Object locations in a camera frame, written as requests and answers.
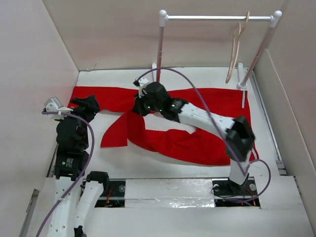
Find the red trousers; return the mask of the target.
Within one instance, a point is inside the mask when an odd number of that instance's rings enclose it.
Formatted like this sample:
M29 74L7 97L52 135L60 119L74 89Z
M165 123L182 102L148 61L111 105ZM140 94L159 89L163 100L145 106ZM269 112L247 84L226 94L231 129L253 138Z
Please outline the red trousers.
M251 123L247 92L221 88L198 88L212 113L226 117L244 116ZM217 136L197 128L193 133L184 130L149 130L144 118L131 111L136 89L121 87L76 86L73 98L94 95L100 110L123 113L103 134L101 148L126 147L128 140L134 145L170 158L202 164L229 165L224 142ZM169 92L171 97L182 98L204 109L194 89Z

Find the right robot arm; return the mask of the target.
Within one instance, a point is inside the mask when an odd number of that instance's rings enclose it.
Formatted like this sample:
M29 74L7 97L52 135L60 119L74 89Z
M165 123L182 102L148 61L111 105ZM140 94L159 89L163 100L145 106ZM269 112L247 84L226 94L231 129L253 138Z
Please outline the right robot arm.
M231 160L228 188L235 195L246 189L255 135L245 117L220 116L200 109L184 99L172 98L157 81L150 82L146 78L140 78L134 81L134 85L138 87L138 92L134 96L133 112L142 117L158 112L167 120L194 126L226 142L226 153Z

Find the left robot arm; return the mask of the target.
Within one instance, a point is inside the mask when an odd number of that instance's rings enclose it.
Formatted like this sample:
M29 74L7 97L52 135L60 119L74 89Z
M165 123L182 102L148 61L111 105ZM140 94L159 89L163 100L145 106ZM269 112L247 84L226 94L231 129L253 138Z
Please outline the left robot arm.
M57 97L49 98L42 111L58 122L57 151L53 171L55 204L42 221L36 235L48 226L48 237L84 237L86 226L100 196L110 191L106 172L85 171L91 161L95 136L90 122L100 111L95 95L72 98L75 106L62 105Z

